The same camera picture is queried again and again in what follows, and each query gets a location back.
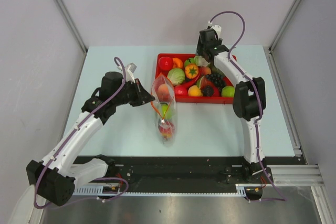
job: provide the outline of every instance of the white wall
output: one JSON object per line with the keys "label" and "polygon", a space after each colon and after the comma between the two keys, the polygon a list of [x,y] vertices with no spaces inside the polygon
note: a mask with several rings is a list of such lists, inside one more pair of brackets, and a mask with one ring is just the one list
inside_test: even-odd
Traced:
{"label": "white wall", "polygon": [[[269,46],[293,0],[64,0],[86,43],[114,45],[194,45],[207,21],[223,10],[247,22],[242,44]],[[225,44],[241,32],[237,17],[216,20]]]}
{"label": "white wall", "polygon": [[303,150],[336,207],[336,5],[303,0],[274,55]]}
{"label": "white wall", "polygon": [[0,223],[57,143],[84,56],[53,0],[0,0]]}

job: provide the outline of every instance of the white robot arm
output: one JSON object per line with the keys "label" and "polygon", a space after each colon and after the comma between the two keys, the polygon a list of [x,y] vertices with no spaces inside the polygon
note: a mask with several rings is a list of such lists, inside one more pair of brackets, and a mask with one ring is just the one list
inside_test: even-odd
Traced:
{"label": "white robot arm", "polygon": [[264,167],[266,167],[266,161],[261,146],[260,109],[250,81],[257,88],[263,110],[266,107],[265,83],[261,77],[253,78],[233,57],[228,57],[229,49],[222,45],[220,35],[221,27],[209,22],[208,28],[199,32],[196,54],[204,57],[222,71],[235,86],[233,109],[243,126],[246,175],[252,176],[262,172],[259,159],[263,162]]}
{"label": "white robot arm", "polygon": [[75,168],[71,166],[90,138],[115,113],[117,106],[127,103],[141,106],[155,100],[133,77],[135,69],[134,64],[127,65],[123,69],[125,76],[118,72],[107,72],[102,78],[101,87],[85,102],[70,131],[40,162],[32,160],[27,165],[29,183],[35,185],[38,195],[62,206],[76,188],[97,178],[115,176],[114,160],[103,155]]}

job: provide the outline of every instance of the light blue table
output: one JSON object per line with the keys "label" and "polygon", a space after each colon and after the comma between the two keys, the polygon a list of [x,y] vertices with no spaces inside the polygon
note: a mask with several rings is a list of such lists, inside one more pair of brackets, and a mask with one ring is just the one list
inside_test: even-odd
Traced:
{"label": "light blue table", "polygon": [[[150,91],[159,53],[194,53],[196,46],[90,47],[66,131],[76,121],[80,108],[100,87],[108,71],[117,71],[113,57],[124,63],[134,62],[134,73]],[[238,46],[234,55],[253,76],[263,77],[267,107],[261,123],[261,139],[266,156],[294,156],[291,140],[282,114],[276,89],[262,46]],[[231,105],[177,104],[178,122],[175,142],[167,147],[158,138],[154,126],[154,110],[150,104],[137,108],[117,107],[117,112],[84,147],[80,155],[109,156],[242,156],[242,125]]]}

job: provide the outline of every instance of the grapes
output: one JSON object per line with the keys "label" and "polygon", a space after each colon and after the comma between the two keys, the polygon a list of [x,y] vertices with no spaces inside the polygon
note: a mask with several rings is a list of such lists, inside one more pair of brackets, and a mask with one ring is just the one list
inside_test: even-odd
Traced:
{"label": "grapes", "polygon": [[212,73],[212,74],[207,74],[205,78],[212,82],[221,92],[222,88],[226,86],[225,82],[223,81],[223,76],[219,73]]}

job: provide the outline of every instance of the clear plastic bag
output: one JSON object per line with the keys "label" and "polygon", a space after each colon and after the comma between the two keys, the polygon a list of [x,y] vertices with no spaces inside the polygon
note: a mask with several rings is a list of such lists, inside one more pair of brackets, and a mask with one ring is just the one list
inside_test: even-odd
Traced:
{"label": "clear plastic bag", "polygon": [[154,80],[151,102],[155,110],[155,127],[164,144],[172,143],[176,132],[176,102],[174,85],[162,73]]}

